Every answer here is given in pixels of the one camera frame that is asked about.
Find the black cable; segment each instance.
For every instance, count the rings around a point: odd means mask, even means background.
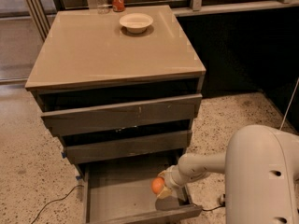
[[[75,188],[82,188],[82,187],[84,187],[84,186],[83,186],[83,185],[76,185],[76,186],[74,186],[74,187],[73,187],[73,188],[72,188],[72,189],[65,195],[65,197],[60,198],[60,199],[55,199],[55,200],[52,200],[52,201],[46,203],[46,204],[44,205],[44,207],[39,211],[39,213],[37,214],[36,218],[31,222],[31,224],[33,224],[33,223],[35,223],[35,222],[37,221],[37,219],[39,218],[39,215],[40,215],[41,212],[46,208],[47,205],[49,205],[50,203],[54,203],[54,202],[57,202],[57,201],[62,201],[62,200],[64,200],[65,198],[67,198],[67,197],[69,196],[69,194],[72,193],[72,191],[73,191]]]
[[[217,207],[214,207],[212,209],[203,209],[204,212],[211,212],[211,211],[214,211],[218,208],[222,208],[222,207],[225,207],[225,205],[220,205],[220,206],[217,206]]]

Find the orange ball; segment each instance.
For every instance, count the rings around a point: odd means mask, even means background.
[[[158,176],[151,182],[151,190],[155,194],[159,194],[164,188],[165,181],[162,177]]]

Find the cabinet top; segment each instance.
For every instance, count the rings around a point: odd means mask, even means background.
[[[133,35],[119,20],[130,13],[153,18]],[[206,69],[169,6],[58,12],[36,59],[28,91],[120,85],[177,77],[198,77]]]

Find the cable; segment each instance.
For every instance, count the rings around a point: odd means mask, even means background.
[[[39,211],[39,213],[37,214],[36,218],[31,222],[31,224],[35,223],[35,222],[38,220],[39,215],[40,215],[41,212],[46,208],[47,205],[49,205],[50,203],[54,203],[54,202],[57,202],[57,201],[62,201],[62,200],[64,200],[65,198],[67,198],[67,197],[69,196],[69,194],[72,193],[72,191],[73,191],[75,188],[82,188],[82,187],[84,187],[84,186],[83,186],[83,185],[76,185],[76,186],[74,186],[74,187],[73,187],[73,188],[72,188],[72,189],[65,195],[65,197],[60,198],[60,199],[55,199],[55,200],[52,200],[52,201],[46,203],[46,204],[44,205],[44,207]]]
[[[222,208],[222,207],[225,207],[225,205],[220,205],[220,206],[214,207],[212,209],[203,209],[203,211],[204,212],[211,212],[211,211],[214,211],[214,210]]]
[[[287,115],[288,115],[288,112],[289,112],[289,108],[290,108],[291,103],[292,103],[293,96],[295,95],[295,93],[296,93],[296,91],[297,91],[298,83],[299,83],[299,78],[297,79],[297,83],[296,83],[295,89],[293,90],[291,100],[290,100],[289,105],[288,105],[288,107],[287,107],[287,111],[286,111],[286,113],[285,113],[285,115],[284,115],[284,117],[283,117],[282,123],[281,123],[281,125],[280,125],[280,128],[279,128],[280,131],[281,131],[282,126],[283,126],[283,124],[284,124],[284,122],[285,122],[285,120],[286,120],[286,118],[287,118]]]

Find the white cable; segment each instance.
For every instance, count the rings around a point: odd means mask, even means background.
[[[290,102],[289,102],[287,111],[286,111],[286,113],[285,113],[285,115],[284,115],[284,117],[283,117],[282,123],[281,123],[281,125],[280,125],[280,128],[279,128],[280,130],[282,129],[282,126],[283,126],[283,124],[284,124],[284,122],[285,122],[285,120],[286,120],[286,118],[287,118],[287,115],[288,115],[288,112],[289,112],[289,108],[290,108],[291,103],[292,103],[293,96],[295,95],[295,93],[296,93],[296,91],[297,91],[298,83],[299,83],[299,78],[297,79],[297,84],[296,84],[296,86],[295,86],[295,89],[293,90],[292,97],[291,97],[291,100],[290,100]]]

